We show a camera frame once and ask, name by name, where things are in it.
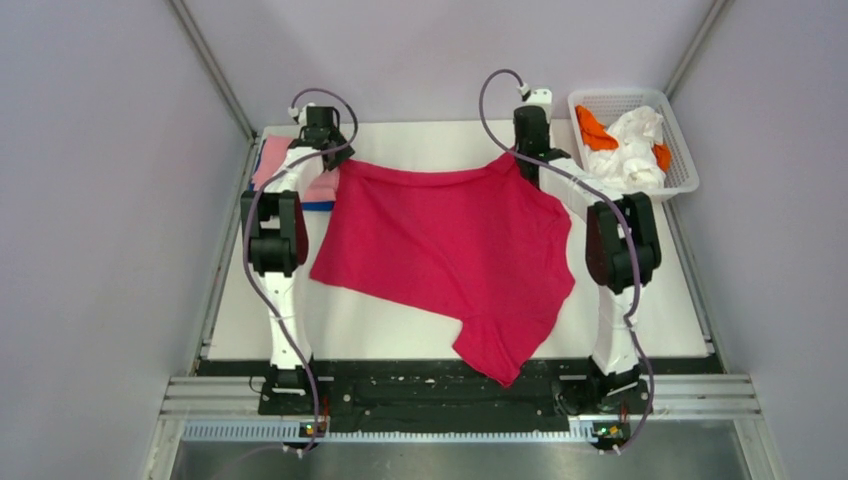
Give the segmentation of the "magenta t shirt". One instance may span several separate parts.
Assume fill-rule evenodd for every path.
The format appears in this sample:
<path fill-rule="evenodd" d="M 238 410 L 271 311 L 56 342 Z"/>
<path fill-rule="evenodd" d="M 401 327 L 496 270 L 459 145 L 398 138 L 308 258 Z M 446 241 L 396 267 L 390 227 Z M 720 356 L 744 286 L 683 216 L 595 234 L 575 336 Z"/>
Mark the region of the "magenta t shirt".
<path fill-rule="evenodd" d="M 571 227 L 509 154 L 453 172 L 349 160 L 310 276 L 458 320 L 454 351 L 509 387 L 575 288 Z"/>

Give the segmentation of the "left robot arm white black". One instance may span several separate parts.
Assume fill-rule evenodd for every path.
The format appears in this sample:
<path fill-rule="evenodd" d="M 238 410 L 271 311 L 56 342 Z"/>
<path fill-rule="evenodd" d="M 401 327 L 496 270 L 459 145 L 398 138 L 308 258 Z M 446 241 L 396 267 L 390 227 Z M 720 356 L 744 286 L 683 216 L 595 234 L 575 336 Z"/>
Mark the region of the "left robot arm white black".
<path fill-rule="evenodd" d="M 240 197 L 242 262 L 268 309 L 271 330 L 266 394 L 282 394 L 297 413 L 319 404 L 320 386 L 307 372 L 312 348 L 296 318 L 296 280 L 309 256 L 303 202 L 319 193 L 319 179 L 353 150 L 340 131 L 340 113 L 309 103 L 290 110 L 298 127 L 291 140 L 269 135 L 262 143 L 252 187 Z"/>

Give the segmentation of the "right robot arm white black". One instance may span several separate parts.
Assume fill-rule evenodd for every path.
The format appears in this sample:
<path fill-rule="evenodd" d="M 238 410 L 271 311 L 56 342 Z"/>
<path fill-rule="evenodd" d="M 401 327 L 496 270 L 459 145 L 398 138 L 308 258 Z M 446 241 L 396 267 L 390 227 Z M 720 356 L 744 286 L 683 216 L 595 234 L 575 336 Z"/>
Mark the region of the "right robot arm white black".
<path fill-rule="evenodd" d="M 594 409 L 612 412 L 640 382 L 644 350 L 636 334 L 636 312 L 642 290 L 662 260 L 652 201 L 642 192 L 624 194 L 605 185 L 554 148 L 542 107 L 517 107 L 513 127 L 523 175 L 540 183 L 542 171 L 551 172 L 547 190 L 585 223 L 585 262 L 599 289 L 586 397 Z"/>

